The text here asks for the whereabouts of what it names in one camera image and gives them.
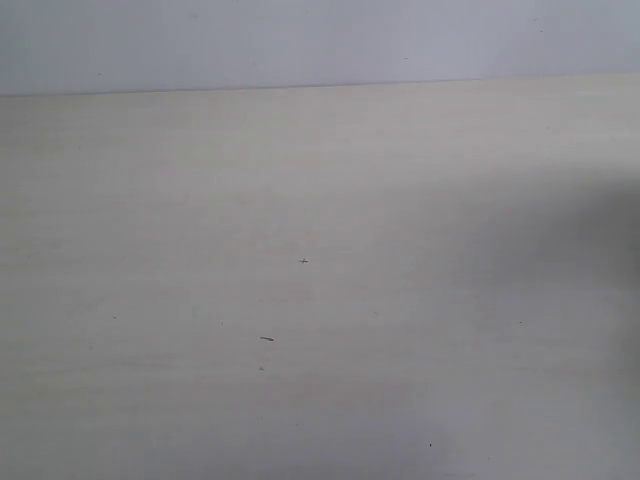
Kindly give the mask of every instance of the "light wood grain surface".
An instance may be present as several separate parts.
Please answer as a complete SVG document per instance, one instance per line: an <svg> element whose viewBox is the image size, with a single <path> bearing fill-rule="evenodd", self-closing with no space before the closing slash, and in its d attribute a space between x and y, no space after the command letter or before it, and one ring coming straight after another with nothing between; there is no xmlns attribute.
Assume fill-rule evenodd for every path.
<svg viewBox="0 0 640 480"><path fill-rule="evenodd" d="M0 478L638 479L639 161L634 75L0 99Z"/></svg>

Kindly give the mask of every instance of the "white tabletop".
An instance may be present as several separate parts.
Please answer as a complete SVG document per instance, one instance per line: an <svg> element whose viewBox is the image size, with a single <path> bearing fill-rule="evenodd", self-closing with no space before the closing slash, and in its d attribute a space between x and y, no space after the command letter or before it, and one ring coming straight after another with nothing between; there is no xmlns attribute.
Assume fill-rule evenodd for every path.
<svg viewBox="0 0 640 480"><path fill-rule="evenodd" d="M0 100L3 480L637 479L639 289L637 75Z"/></svg>

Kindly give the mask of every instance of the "gray wall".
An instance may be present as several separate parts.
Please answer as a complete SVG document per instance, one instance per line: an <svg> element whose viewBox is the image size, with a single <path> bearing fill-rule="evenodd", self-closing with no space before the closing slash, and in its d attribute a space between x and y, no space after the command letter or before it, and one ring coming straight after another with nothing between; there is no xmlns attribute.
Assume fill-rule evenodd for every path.
<svg viewBox="0 0 640 480"><path fill-rule="evenodd" d="M0 0L0 94L640 71L637 0Z"/></svg>

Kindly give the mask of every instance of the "table surface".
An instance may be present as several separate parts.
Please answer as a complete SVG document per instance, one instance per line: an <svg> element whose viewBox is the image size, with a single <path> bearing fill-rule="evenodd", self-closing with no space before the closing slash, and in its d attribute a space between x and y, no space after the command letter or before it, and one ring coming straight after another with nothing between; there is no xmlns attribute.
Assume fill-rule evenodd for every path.
<svg viewBox="0 0 640 480"><path fill-rule="evenodd" d="M0 477L640 478L640 76L0 99Z"/></svg>

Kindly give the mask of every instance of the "white wall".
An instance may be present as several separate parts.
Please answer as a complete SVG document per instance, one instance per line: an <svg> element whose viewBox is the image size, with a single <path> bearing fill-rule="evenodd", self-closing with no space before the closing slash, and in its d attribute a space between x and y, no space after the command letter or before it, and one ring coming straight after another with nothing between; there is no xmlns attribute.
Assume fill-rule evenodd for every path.
<svg viewBox="0 0 640 480"><path fill-rule="evenodd" d="M640 70L637 0L0 0L0 94Z"/></svg>

